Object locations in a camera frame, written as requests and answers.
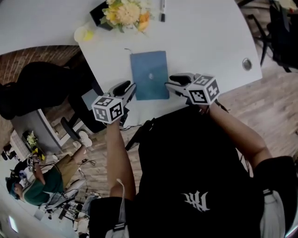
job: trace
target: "blue notebook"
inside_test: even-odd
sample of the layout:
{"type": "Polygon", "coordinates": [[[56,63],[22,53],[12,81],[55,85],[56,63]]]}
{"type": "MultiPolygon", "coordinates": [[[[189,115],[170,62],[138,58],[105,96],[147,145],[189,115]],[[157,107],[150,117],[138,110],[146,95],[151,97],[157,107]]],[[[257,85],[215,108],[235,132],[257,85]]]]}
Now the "blue notebook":
{"type": "Polygon", "coordinates": [[[130,55],[137,100],[169,99],[167,56],[165,51],[130,55]]]}

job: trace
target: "white desk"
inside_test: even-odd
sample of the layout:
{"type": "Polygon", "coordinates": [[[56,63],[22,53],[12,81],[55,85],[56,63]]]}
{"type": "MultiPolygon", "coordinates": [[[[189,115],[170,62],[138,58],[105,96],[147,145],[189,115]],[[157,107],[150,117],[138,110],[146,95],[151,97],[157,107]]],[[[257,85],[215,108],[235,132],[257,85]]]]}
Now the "white desk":
{"type": "MultiPolygon", "coordinates": [[[[160,1],[152,2],[158,9],[160,1]]],[[[125,48],[133,53],[164,50],[169,76],[213,74],[221,93],[262,78],[254,41],[234,0],[169,0],[166,22],[151,21],[147,36],[97,28],[94,38],[80,48],[104,92],[117,82],[132,80],[130,52],[125,48]],[[243,69],[245,58],[253,64],[250,71],[243,69]]],[[[125,125],[176,111],[185,107],[185,101],[174,94],[169,100],[136,101],[134,97],[125,125]]]]}

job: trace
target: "flower bouquet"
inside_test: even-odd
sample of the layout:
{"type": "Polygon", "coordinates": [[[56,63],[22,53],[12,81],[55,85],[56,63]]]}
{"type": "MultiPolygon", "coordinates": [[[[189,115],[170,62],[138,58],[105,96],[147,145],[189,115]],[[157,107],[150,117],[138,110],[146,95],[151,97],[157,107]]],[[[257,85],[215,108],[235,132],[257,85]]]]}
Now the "flower bouquet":
{"type": "Polygon", "coordinates": [[[107,4],[101,24],[107,23],[122,33],[124,28],[134,27],[143,33],[149,25],[150,9],[139,0],[107,0],[107,4]]]}

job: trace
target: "marker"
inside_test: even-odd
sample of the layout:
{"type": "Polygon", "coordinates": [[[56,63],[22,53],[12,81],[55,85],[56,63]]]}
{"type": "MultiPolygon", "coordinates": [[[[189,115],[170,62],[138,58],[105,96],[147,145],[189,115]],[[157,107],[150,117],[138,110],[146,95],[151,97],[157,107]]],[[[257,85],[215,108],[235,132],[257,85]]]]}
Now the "marker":
{"type": "Polygon", "coordinates": [[[162,17],[161,22],[166,21],[166,0],[162,0],[162,17]]]}

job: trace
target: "metal grommet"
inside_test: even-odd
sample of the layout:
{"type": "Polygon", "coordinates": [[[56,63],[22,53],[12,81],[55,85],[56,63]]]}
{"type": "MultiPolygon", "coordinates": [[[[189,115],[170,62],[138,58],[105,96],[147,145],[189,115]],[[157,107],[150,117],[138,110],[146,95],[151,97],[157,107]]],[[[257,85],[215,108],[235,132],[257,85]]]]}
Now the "metal grommet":
{"type": "Polygon", "coordinates": [[[252,68],[251,60],[249,58],[245,58],[242,62],[242,66],[243,66],[243,69],[245,69],[246,71],[251,70],[252,68]]]}

